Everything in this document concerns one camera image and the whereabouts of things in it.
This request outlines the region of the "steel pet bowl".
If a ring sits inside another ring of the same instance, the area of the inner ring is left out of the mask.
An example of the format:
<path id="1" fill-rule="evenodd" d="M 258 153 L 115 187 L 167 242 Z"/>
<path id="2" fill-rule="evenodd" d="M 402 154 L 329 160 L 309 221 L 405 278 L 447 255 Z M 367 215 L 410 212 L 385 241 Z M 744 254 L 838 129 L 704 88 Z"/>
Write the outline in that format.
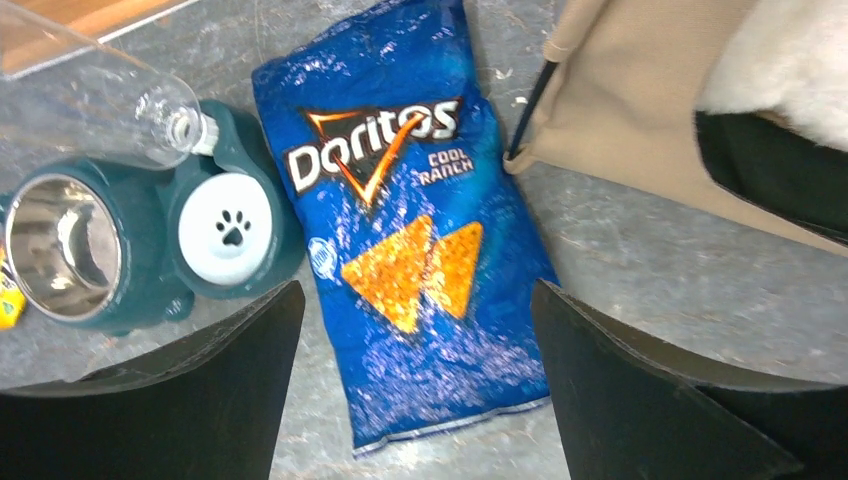
<path id="1" fill-rule="evenodd" d="M 123 266 L 116 222 L 82 180 L 59 173 L 32 177 L 12 195 L 5 241 L 26 298 L 64 323 L 82 323 L 113 299 Z"/>

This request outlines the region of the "white fluffy pet cushion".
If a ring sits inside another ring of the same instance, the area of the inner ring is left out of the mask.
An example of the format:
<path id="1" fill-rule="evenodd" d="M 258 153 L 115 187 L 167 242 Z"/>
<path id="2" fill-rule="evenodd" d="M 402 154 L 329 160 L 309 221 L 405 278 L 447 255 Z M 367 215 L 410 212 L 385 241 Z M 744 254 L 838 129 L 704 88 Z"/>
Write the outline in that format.
<path id="1" fill-rule="evenodd" d="M 846 2 L 756 2 L 696 107 L 712 114 L 769 112 L 795 133 L 845 151 Z"/>

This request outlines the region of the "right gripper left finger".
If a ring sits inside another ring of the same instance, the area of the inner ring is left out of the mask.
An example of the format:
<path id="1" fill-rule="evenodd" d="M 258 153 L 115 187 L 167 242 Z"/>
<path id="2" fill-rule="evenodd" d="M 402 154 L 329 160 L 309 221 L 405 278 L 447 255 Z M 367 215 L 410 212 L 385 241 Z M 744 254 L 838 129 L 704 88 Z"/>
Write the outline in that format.
<path id="1" fill-rule="evenodd" d="M 5 479 L 266 479 L 305 312 L 292 281 L 78 381 L 1 394 Z"/>

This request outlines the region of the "yellow candy bag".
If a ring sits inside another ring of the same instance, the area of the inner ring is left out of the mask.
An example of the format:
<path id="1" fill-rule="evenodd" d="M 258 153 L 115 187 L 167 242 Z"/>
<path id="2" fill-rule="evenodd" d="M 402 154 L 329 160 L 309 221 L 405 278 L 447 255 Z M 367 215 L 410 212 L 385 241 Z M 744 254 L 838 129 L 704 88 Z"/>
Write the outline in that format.
<path id="1" fill-rule="evenodd" d="M 26 305 L 26 298 L 11 271 L 5 248 L 1 247 L 1 329 L 14 328 Z"/>

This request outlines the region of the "tan pet tent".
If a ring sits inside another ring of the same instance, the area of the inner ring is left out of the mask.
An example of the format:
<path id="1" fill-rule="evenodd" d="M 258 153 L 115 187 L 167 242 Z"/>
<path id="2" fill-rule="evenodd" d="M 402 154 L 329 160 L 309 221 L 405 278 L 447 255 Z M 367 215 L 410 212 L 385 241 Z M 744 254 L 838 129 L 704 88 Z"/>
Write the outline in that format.
<path id="1" fill-rule="evenodd" d="M 705 169 L 695 106 L 749 1 L 569 1 L 544 47 L 558 62 L 516 174 L 547 163 L 837 255 L 847 249 L 734 196 Z"/>

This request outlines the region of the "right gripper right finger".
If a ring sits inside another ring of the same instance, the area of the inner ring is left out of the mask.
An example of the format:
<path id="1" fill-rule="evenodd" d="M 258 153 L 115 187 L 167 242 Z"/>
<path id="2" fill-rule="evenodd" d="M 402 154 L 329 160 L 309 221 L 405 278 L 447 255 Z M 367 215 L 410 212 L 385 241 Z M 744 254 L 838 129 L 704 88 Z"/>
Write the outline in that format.
<path id="1" fill-rule="evenodd" d="M 532 313 L 575 479 L 843 479 L 847 389 L 723 363 L 546 280 Z"/>

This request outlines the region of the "blue Doritos chip bag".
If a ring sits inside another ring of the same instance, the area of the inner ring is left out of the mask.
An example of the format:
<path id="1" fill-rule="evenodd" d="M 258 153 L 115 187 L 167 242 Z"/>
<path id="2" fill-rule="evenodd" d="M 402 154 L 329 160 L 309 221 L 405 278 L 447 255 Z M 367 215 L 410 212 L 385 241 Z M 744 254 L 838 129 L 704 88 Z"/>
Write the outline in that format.
<path id="1" fill-rule="evenodd" d="M 364 455 L 546 402 L 556 273 L 459 1 L 382 1 L 252 75 Z"/>

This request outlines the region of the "clear plastic bottle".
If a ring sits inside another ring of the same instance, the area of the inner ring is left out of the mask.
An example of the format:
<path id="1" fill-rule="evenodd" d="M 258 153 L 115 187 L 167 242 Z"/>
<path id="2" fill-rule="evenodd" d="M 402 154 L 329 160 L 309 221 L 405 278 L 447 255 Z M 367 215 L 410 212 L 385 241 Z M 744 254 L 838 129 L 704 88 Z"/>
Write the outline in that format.
<path id="1" fill-rule="evenodd" d="M 212 155 L 218 138 L 182 79 L 2 2 L 2 190 L 76 156 L 168 170 Z"/>

